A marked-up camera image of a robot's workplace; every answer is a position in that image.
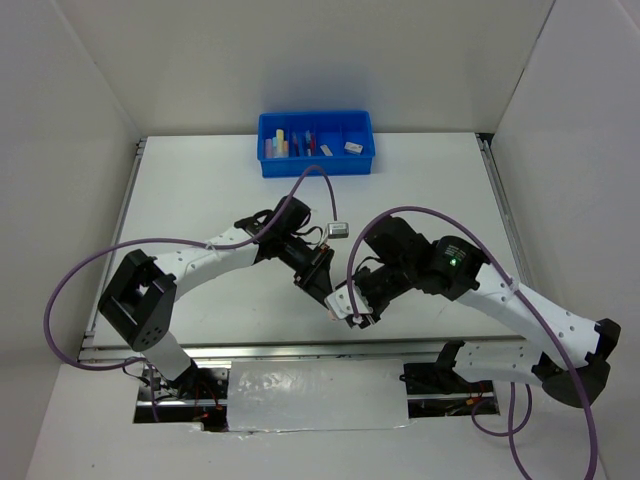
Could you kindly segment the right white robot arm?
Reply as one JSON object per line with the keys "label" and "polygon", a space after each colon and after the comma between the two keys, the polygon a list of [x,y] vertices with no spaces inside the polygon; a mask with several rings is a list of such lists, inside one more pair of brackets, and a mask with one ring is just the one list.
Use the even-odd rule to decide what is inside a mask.
{"label": "right white robot arm", "polygon": [[435,363],[444,390],[481,381],[529,384],[575,408],[593,404],[604,390],[621,332],[613,320],[576,315],[506,280],[495,261],[466,240],[430,242],[399,217],[383,218],[364,241],[380,267],[358,270],[327,301],[350,327],[377,323],[393,300],[418,290],[479,311],[520,335],[507,343],[447,342]]}

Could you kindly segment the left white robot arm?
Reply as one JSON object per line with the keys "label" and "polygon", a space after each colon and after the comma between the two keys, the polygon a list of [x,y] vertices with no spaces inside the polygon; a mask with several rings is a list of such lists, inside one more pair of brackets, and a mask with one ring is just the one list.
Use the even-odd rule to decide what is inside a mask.
{"label": "left white robot arm", "polygon": [[119,264],[98,310],[135,352],[162,377],[176,399],[189,397],[206,377],[170,332],[174,304],[188,292],[234,270],[278,259],[294,272],[294,284],[318,303],[332,293],[333,250],[302,236],[310,208],[282,198],[273,210],[240,219],[205,248],[150,256],[137,249]]}

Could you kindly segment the blue ballpoint pen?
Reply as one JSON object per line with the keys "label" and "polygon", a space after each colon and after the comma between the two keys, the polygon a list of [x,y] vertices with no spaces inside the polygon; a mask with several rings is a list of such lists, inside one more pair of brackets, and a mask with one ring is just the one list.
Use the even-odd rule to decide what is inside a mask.
{"label": "blue ballpoint pen", "polygon": [[304,134],[304,153],[306,156],[312,155],[312,137],[311,132],[307,130]]}

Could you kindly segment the grey white eraser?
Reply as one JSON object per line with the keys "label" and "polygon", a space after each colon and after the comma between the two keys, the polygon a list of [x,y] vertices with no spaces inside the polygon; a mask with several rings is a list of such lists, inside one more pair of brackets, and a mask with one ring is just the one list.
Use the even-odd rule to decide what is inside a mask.
{"label": "grey white eraser", "polygon": [[320,145],[319,148],[320,148],[320,151],[322,152],[322,154],[324,156],[332,156],[333,155],[332,151],[330,150],[330,148],[326,144]]}

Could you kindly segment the blue divided plastic bin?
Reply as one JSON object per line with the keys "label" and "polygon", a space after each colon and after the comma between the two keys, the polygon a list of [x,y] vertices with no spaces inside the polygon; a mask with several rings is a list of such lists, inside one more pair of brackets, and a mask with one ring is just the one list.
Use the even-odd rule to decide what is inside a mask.
{"label": "blue divided plastic bin", "polygon": [[[275,137],[276,130],[285,131],[289,142],[289,157],[266,158],[265,140]],[[305,134],[309,130],[315,135],[315,156],[294,156],[291,152],[291,134]],[[364,147],[360,155],[344,151],[349,141]],[[319,146],[326,144],[332,156],[324,156]],[[376,155],[373,126],[370,114],[365,110],[329,110],[271,112],[259,116],[257,131],[257,159],[264,178],[297,177],[307,167],[318,165],[330,176],[368,175],[372,172]]]}

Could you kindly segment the white red eraser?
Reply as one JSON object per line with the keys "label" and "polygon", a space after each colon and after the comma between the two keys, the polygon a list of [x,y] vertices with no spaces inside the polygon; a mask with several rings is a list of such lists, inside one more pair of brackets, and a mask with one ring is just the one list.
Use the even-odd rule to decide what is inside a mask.
{"label": "white red eraser", "polygon": [[344,151],[354,155],[360,155],[364,150],[364,147],[361,144],[353,143],[347,141],[344,144]]}

